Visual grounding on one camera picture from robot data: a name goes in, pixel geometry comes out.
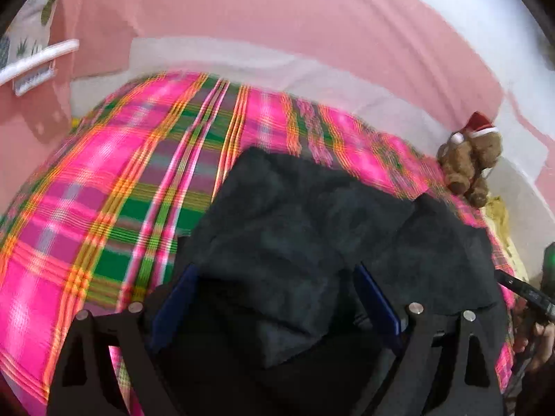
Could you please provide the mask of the person right hand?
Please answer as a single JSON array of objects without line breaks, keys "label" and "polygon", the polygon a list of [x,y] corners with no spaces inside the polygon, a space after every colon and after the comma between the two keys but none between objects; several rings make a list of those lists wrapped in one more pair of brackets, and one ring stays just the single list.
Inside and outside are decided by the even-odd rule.
[{"label": "person right hand", "polygon": [[514,352],[522,353],[529,344],[534,345],[535,350],[526,368],[527,373],[532,373],[551,361],[554,354],[554,324],[535,322],[531,325],[527,316],[528,304],[524,298],[519,298],[513,309]]}]

